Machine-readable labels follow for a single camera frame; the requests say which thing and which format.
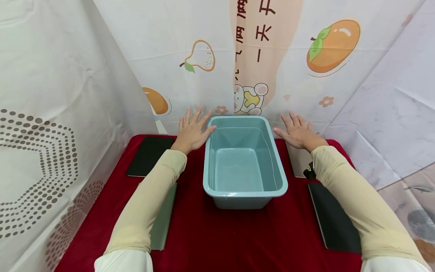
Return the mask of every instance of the green board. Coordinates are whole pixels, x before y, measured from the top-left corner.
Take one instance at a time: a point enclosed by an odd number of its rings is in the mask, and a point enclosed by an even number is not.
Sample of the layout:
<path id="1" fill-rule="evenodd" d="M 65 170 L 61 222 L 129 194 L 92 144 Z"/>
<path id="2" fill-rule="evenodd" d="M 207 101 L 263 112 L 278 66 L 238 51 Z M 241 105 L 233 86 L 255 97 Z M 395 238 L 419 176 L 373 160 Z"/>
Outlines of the green board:
<path id="1" fill-rule="evenodd" d="M 166 244 L 167 232 L 169 230 L 169 223 L 171 222 L 172 207 L 174 206 L 175 192 L 177 191 L 177 183 L 175 183 L 169 190 L 159 214 L 154 221 L 153 228 L 151 229 L 151 249 L 163 250 Z"/>

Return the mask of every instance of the beige sleeve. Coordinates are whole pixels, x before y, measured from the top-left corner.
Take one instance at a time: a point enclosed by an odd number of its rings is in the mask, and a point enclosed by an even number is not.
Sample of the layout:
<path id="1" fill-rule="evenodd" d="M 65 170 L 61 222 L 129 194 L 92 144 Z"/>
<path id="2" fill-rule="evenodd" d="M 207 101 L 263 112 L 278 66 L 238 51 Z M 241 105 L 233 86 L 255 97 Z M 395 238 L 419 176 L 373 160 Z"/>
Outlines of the beige sleeve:
<path id="1" fill-rule="evenodd" d="M 394 212 L 337 149 L 321 146 L 311 155 L 317 179 L 334 195 L 359 231 L 363 260 L 403 257 L 430 270 Z"/>
<path id="2" fill-rule="evenodd" d="M 154 220 L 186 163 L 187 157 L 180 151 L 166 150 L 163 153 L 125 205 L 104 254 L 118 249 L 151 251 L 150 231 Z"/>

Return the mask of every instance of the white sleeve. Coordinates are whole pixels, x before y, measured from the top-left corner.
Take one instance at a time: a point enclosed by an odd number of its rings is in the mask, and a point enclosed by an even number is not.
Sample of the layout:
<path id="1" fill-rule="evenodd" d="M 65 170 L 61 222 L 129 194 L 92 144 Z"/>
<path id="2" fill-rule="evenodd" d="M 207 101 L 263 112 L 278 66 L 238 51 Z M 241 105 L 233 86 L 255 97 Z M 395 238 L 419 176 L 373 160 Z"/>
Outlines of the white sleeve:
<path id="1" fill-rule="evenodd" d="M 95 260 L 95 272 L 153 272 L 153 262 L 148 252 L 120 249 Z"/>
<path id="2" fill-rule="evenodd" d="M 363 261 L 361 272 L 429 272 L 429 270 L 413 259 L 380 256 Z"/>

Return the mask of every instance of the light blue plastic basin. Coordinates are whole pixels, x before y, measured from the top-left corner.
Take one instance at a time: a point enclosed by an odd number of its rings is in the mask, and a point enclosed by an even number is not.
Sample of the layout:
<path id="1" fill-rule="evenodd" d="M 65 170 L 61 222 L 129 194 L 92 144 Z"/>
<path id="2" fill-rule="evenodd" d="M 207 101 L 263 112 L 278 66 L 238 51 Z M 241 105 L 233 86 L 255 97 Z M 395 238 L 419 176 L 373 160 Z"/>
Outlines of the light blue plastic basin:
<path id="1" fill-rule="evenodd" d="M 261 116 L 216 116 L 205 145 L 205 192 L 221 209 L 261 209 L 288 187 L 269 122 Z"/>

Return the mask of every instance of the orange fruit illustration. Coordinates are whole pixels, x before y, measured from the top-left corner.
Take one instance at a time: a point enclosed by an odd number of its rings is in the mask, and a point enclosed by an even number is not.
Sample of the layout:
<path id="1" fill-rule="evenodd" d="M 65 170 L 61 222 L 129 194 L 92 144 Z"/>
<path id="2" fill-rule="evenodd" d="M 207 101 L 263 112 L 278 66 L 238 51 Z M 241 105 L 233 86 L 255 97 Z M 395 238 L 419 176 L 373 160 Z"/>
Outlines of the orange fruit illustration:
<path id="1" fill-rule="evenodd" d="M 142 90 L 144 90 L 156 114 L 165 114 L 170 109 L 171 104 L 161 94 L 150 88 L 142 88 Z"/>
<path id="2" fill-rule="evenodd" d="M 208 42 L 197 40 L 193 44 L 192 53 L 180 64 L 180 67 L 184 65 L 187 71 L 195 72 L 193 66 L 197 66 L 206 72 L 210 72 L 214 69 L 215 61 L 216 58 Z"/>
<path id="3" fill-rule="evenodd" d="M 325 73 L 337 67 L 353 51 L 361 29 L 354 20 L 341 20 L 320 31 L 307 54 L 308 68 Z"/>

